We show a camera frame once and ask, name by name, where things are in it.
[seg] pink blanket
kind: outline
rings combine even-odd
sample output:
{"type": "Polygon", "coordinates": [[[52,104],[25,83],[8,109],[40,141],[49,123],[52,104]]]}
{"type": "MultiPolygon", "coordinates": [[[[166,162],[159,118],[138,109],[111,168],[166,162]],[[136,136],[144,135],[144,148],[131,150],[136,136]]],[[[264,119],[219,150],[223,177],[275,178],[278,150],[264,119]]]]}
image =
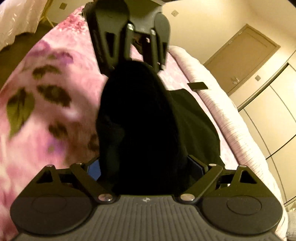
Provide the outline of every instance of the pink blanket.
{"type": "MultiPolygon", "coordinates": [[[[81,10],[30,50],[0,92],[2,241],[17,234],[9,215],[12,202],[45,165],[68,168],[98,154],[95,121],[106,77],[98,70],[81,10]]],[[[132,57],[141,60],[134,47],[132,57]]],[[[167,69],[160,77],[167,89],[192,93],[217,129],[226,168],[236,169],[238,163],[220,128],[200,96],[188,87],[178,64],[168,54],[167,69]]]]}

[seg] black bag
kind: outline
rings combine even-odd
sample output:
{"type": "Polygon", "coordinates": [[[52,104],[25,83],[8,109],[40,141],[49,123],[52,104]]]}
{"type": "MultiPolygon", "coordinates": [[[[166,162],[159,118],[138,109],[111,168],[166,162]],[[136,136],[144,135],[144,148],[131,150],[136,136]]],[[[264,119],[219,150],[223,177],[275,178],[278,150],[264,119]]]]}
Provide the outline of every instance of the black bag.
{"type": "Polygon", "coordinates": [[[99,181],[116,194],[178,195],[189,186],[188,154],[224,166],[215,127],[194,97],[167,91],[143,62],[123,62],[110,75],[96,129],[99,181]]]}

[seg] ceiling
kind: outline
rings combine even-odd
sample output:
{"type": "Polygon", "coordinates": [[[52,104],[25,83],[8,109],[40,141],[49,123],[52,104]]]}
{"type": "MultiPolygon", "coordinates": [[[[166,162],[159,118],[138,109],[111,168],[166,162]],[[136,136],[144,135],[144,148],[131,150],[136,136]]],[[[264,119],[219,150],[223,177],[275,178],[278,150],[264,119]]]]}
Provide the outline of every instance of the ceiling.
{"type": "Polygon", "coordinates": [[[288,0],[246,0],[253,11],[296,38],[296,7],[288,0]]]}

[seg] gray ribbed platform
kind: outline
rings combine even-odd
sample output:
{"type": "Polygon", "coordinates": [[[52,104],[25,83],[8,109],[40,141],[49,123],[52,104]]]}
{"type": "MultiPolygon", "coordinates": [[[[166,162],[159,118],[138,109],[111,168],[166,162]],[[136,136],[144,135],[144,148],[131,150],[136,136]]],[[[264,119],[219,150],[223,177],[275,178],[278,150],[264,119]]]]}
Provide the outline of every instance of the gray ribbed platform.
{"type": "Polygon", "coordinates": [[[93,217],[75,231],[58,237],[40,238],[20,234],[15,241],[280,241],[272,233],[235,237],[208,225],[191,205],[172,197],[122,196],[101,205],[93,217]]]}

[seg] blue panel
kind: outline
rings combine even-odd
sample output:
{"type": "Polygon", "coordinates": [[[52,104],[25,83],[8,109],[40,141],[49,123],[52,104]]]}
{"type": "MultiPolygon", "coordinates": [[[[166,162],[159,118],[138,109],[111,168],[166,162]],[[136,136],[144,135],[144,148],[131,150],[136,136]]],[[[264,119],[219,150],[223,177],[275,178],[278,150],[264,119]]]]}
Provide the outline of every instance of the blue panel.
{"type": "Polygon", "coordinates": [[[94,180],[98,180],[101,175],[99,160],[95,160],[87,169],[87,174],[90,175],[94,180]]]}

